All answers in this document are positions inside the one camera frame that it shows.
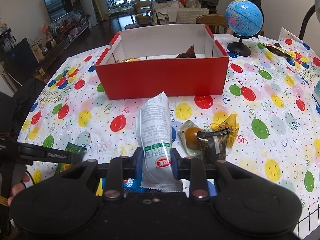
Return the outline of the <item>person left hand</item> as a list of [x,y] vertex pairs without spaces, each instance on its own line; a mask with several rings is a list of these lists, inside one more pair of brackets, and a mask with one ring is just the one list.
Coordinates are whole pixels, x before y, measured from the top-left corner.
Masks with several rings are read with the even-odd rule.
[[9,206],[11,205],[14,197],[25,189],[25,183],[28,183],[29,181],[30,181],[30,177],[28,176],[27,173],[25,173],[22,177],[22,180],[11,188],[11,196],[8,198]]

